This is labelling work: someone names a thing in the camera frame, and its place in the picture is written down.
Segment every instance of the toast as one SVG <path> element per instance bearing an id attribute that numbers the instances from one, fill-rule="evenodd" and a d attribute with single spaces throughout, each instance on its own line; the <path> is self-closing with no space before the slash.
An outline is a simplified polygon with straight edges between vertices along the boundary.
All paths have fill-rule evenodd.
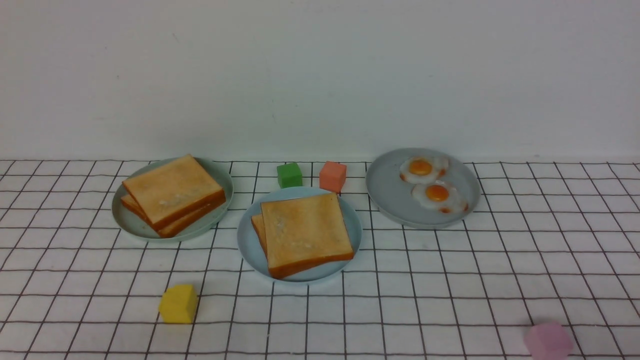
<path id="1" fill-rule="evenodd" d="M 283 279 L 331 261 L 353 259 L 338 196 L 263 202 L 269 273 Z"/>
<path id="2" fill-rule="evenodd" d="M 227 201 L 222 186 L 191 155 L 126 179 L 122 185 L 155 231 L 206 204 L 217 208 Z"/>
<path id="3" fill-rule="evenodd" d="M 267 236 L 264 233 L 264 219 L 262 218 L 262 214 L 252 216 L 251 225 L 253 225 L 253 230 L 255 230 L 255 233 L 258 235 L 260 247 L 262 247 L 264 255 L 267 256 Z"/>
<path id="4" fill-rule="evenodd" d="M 124 195 L 122 198 L 120 198 L 120 202 L 122 203 L 122 206 L 137 215 L 140 219 L 142 219 L 142 221 L 150 226 L 149 219 L 145 215 L 144 211 L 142 211 L 142 209 L 140 208 L 140 205 L 138 205 L 138 203 L 133 199 L 133 197 L 131 197 L 131 195 Z M 183 217 L 170 223 L 162 229 L 156 230 L 156 233 L 160 235 L 161 238 L 173 238 L 182 230 L 185 230 L 187 227 L 189 227 L 189 225 L 198 221 L 200 218 L 208 214 L 210 211 L 213 211 L 215 208 L 217 208 L 217 206 L 214 206 L 214 204 L 206 204 L 200 209 L 196 209 L 188 213 L 187 215 L 184 215 Z"/>

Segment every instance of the bread slice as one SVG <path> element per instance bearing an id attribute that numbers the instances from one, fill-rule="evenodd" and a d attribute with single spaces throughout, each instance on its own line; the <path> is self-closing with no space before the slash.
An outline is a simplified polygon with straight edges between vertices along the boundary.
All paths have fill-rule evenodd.
<path id="1" fill-rule="evenodd" d="M 263 202 L 269 273 L 283 279 L 331 261 L 353 259 L 335 193 Z"/>
<path id="2" fill-rule="evenodd" d="M 133 197 L 131 197 L 131 195 L 124 195 L 120 198 L 120 202 L 122 203 L 122 206 L 127 208 L 132 213 L 136 214 L 140 219 L 142 219 L 142 221 L 147 223 L 147 225 L 150 225 L 149 219 L 145 215 L 144 211 L 142 211 L 140 205 L 138 205 L 138 203 L 133 199 Z M 217 208 L 217 206 L 215 206 L 214 204 L 206 204 L 200 209 L 196 209 L 188 213 L 187 215 L 184 215 L 183 217 L 170 223 L 162 229 L 156 230 L 156 233 L 160 235 L 161 238 L 173 238 L 182 230 L 185 230 L 187 227 L 189 227 L 189 225 L 198 221 L 200 218 L 213 211 L 215 208 Z"/>
<path id="3" fill-rule="evenodd" d="M 225 191 L 191 155 L 126 179 L 122 185 L 153 230 L 160 230 L 206 204 L 227 201 Z"/>
<path id="4" fill-rule="evenodd" d="M 264 219 L 262 218 L 262 214 L 252 216 L 251 225 L 253 225 L 253 230 L 255 230 L 255 233 L 258 235 L 260 247 L 262 247 L 264 255 L 267 256 L 267 235 L 264 233 Z"/>

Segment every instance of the sunny side up egg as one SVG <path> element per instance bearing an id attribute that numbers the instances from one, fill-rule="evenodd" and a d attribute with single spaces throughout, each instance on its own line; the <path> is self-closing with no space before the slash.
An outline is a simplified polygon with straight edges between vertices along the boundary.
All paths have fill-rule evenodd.
<path id="1" fill-rule="evenodd" d="M 469 209 L 469 204 L 451 183 L 436 180 L 433 184 L 418 184 L 411 196 L 423 207 L 445 214 L 457 214 Z"/>
<path id="2" fill-rule="evenodd" d="M 448 168 L 445 157 L 414 157 L 400 165 L 400 178 L 410 184 L 429 184 L 444 176 Z"/>

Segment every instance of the egg yolk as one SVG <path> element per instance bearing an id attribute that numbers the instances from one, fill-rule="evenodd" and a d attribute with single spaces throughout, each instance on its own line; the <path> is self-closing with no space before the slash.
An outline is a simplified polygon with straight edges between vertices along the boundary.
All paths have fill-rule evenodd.
<path id="1" fill-rule="evenodd" d="M 427 197 L 433 201 L 444 201 L 449 198 L 449 191 L 442 185 L 431 185 L 425 191 Z"/>
<path id="2" fill-rule="evenodd" d="M 425 160 L 413 160 L 409 164 L 409 172 L 415 175 L 429 175 L 433 167 Z"/>

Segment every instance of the plate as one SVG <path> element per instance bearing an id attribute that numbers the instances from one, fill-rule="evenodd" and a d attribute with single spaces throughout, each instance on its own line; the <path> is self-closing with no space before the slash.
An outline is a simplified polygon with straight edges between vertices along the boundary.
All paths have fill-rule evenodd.
<path id="1" fill-rule="evenodd" d="M 469 209 L 459 214 L 443 214 L 425 209 L 411 196 L 412 184 L 400 179 L 400 165 L 414 156 L 446 156 L 449 169 L 441 180 L 448 181 L 469 203 Z M 371 201 L 389 219 L 414 229 L 449 227 L 473 212 L 480 199 L 480 184 L 473 172 L 459 160 L 439 151 L 407 148 L 390 151 L 377 158 L 367 170 L 367 192 Z"/>
<path id="2" fill-rule="evenodd" d="M 301 197 L 310 197 L 325 193 L 329 193 L 329 191 L 319 188 L 296 186 L 269 193 L 256 200 L 246 210 L 242 219 L 240 219 L 240 224 L 238 225 L 238 249 L 240 250 L 240 254 L 244 261 L 247 262 L 255 271 L 268 277 L 270 280 L 285 282 L 287 284 L 312 284 L 325 280 L 342 271 L 350 260 L 333 261 L 331 263 L 322 264 L 315 268 L 293 274 L 282 280 L 272 278 L 269 274 L 267 258 L 264 255 L 264 251 L 262 251 L 262 247 L 260 247 L 258 235 L 255 233 L 255 230 L 253 230 L 253 226 L 251 225 L 251 217 L 262 212 L 260 208 L 261 202 L 299 199 Z M 360 249 L 360 241 L 362 240 L 362 224 L 360 223 L 358 214 L 351 205 L 349 205 L 349 203 L 341 197 L 338 197 L 338 202 L 340 203 L 340 209 L 342 210 L 342 216 L 344 217 L 344 224 L 347 227 L 349 240 L 351 240 L 351 246 L 353 247 L 355 256 Z"/>
<path id="3" fill-rule="evenodd" d="M 175 159 L 176 158 L 157 161 L 153 164 L 141 168 L 129 177 L 144 174 L 145 172 L 160 167 Z M 151 229 L 151 227 L 149 227 L 149 225 L 142 221 L 137 215 L 122 206 L 120 198 L 124 195 L 127 195 L 127 190 L 124 188 L 124 186 L 122 186 L 122 184 L 120 184 L 118 190 L 113 196 L 113 202 L 111 203 L 111 214 L 113 215 L 113 218 L 118 226 L 120 226 L 123 231 L 127 232 L 131 236 L 144 241 L 155 243 L 173 243 L 193 239 L 196 236 L 206 233 L 209 229 L 211 229 L 212 226 L 217 224 L 227 213 L 229 204 L 231 203 L 231 200 L 234 196 L 233 180 L 231 180 L 231 175 L 229 175 L 229 172 L 215 162 L 203 158 L 195 159 L 204 168 L 204 170 L 209 173 L 209 175 L 211 175 L 211 177 L 213 177 L 224 189 L 225 197 L 227 198 L 227 201 L 224 204 L 218 206 L 214 211 L 204 215 L 202 218 L 198 219 L 198 221 L 189 225 L 189 227 L 187 227 L 185 230 L 182 230 L 178 235 L 172 238 L 161 238 L 160 235 L 158 235 L 153 229 Z"/>

